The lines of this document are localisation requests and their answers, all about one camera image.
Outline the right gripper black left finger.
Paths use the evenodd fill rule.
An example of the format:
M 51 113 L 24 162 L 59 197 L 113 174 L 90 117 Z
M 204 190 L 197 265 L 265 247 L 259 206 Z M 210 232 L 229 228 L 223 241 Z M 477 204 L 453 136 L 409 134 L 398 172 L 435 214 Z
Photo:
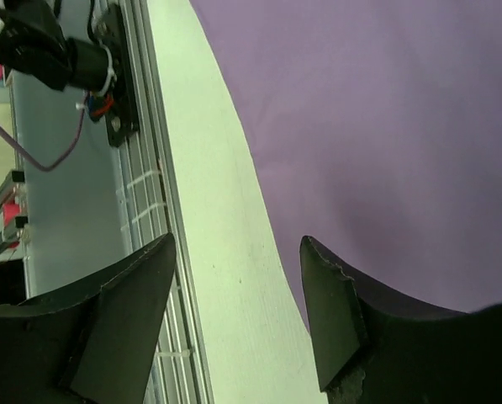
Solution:
M 176 268 L 165 234 L 17 305 L 0 305 L 0 403 L 141 403 Z

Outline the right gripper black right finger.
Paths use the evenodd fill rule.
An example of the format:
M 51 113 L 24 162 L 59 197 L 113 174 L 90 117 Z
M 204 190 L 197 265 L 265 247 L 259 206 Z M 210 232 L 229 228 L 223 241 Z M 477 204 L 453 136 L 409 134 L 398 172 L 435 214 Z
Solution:
M 299 249 L 319 388 L 331 403 L 502 403 L 502 304 L 403 294 L 313 237 Z

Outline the purple trousers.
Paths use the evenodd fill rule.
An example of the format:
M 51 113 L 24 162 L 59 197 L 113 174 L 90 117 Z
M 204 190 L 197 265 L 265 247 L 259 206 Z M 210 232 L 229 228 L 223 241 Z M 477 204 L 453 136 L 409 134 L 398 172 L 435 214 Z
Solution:
M 293 298 L 312 236 L 456 311 L 502 302 L 502 1 L 195 1 Z

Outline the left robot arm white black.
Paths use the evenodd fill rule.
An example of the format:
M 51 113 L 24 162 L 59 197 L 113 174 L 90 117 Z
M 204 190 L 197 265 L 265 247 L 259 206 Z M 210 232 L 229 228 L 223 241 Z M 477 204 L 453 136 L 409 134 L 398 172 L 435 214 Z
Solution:
M 115 78 L 108 47 L 66 38 L 46 1 L 0 1 L 0 65 L 54 90 L 73 87 L 99 96 Z

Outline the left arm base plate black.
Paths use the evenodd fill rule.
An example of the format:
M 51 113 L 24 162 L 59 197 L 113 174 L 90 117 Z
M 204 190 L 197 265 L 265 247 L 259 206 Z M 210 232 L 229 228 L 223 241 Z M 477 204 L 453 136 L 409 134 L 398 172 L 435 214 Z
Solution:
M 114 103 L 104 116 L 108 143 L 119 147 L 140 130 L 140 121 L 124 15 L 117 3 L 110 3 L 101 14 L 95 33 L 112 56 L 115 76 L 108 94 Z

